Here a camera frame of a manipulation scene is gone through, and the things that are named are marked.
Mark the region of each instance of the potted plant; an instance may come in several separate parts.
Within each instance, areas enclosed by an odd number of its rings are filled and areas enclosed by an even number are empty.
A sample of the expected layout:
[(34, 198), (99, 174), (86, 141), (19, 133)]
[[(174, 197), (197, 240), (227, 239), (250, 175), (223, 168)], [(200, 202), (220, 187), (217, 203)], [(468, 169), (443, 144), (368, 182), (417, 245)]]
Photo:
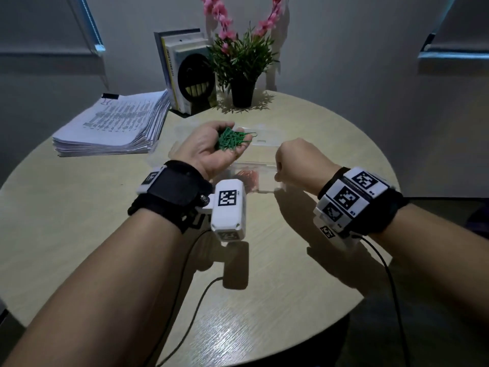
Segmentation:
[(256, 80), (274, 62), (273, 40), (267, 33), (275, 27), (281, 12), (282, 0), (272, 0), (272, 12), (260, 27), (249, 28), (239, 38), (232, 29), (232, 19), (228, 17), (222, 0), (202, 0), (204, 14), (212, 15), (221, 25), (221, 30), (210, 47), (210, 62), (216, 72), (219, 86), (224, 91), (231, 90), (236, 108), (251, 106)]

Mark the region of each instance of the hand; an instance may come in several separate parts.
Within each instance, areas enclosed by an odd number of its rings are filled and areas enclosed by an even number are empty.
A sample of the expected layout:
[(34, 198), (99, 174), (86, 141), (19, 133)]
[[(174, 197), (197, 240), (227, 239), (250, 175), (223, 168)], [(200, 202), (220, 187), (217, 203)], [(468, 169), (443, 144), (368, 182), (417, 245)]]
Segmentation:
[(283, 142), (275, 160), (276, 181), (296, 186), (315, 196), (341, 168), (313, 144), (301, 138)]
[[(248, 147), (249, 143), (241, 143), (234, 151), (231, 149), (215, 150), (219, 138), (218, 131), (226, 127), (232, 128), (234, 122), (211, 121), (200, 125), (192, 131), (192, 134), (180, 145), (173, 160), (183, 161), (194, 166), (206, 180), (217, 176), (236, 161)], [(251, 140), (252, 135), (248, 134), (244, 140)]]

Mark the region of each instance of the person's left hand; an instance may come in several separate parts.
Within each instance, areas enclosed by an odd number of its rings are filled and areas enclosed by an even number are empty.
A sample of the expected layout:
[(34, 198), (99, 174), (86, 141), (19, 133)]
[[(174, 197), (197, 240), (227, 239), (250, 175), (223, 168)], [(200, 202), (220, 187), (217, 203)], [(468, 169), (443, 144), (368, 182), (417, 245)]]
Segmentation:
[[(215, 150), (219, 138), (218, 131), (226, 127), (232, 128), (234, 122), (211, 121), (200, 125), (180, 145), (173, 160), (183, 161), (194, 166), (206, 180), (217, 176), (221, 171), (236, 161), (248, 147), (249, 143), (241, 143), (234, 151), (231, 149)], [(246, 135), (244, 140), (251, 140), (251, 134)]]

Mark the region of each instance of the gray wall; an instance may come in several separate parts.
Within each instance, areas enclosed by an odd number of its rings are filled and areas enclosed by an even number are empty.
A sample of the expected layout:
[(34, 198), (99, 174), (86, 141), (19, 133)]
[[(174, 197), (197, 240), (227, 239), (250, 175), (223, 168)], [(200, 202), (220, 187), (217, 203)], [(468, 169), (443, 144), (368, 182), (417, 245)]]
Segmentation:
[[(248, 21), (265, 18), (271, 4), (224, 1), (240, 33)], [(417, 73), (418, 52), (448, 2), (290, 0), (275, 84), (364, 130), (390, 160), (407, 195), (487, 197), (489, 79)], [(110, 90), (121, 94), (165, 87), (154, 31), (205, 28), (200, 0), (88, 3), (107, 49)], [(265, 85), (260, 79), (259, 86)], [(103, 91), (98, 77), (0, 76), (0, 180)]]

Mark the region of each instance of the pile of green paper clips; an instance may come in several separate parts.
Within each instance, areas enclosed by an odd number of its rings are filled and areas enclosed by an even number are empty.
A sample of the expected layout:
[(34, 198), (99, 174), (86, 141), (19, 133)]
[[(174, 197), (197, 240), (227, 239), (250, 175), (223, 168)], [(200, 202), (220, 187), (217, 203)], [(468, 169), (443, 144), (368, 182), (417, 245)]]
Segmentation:
[(251, 140), (244, 140), (248, 134), (254, 134), (253, 137), (258, 136), (257, 133), (240, 133), (233, 131), (230, 127), (226, 127), (223, 133), (219, 136), (219, 140), (216, 144), (216, 148), (222, 151), (226, 149), (235, 150), (241, 143), (249, 143)]

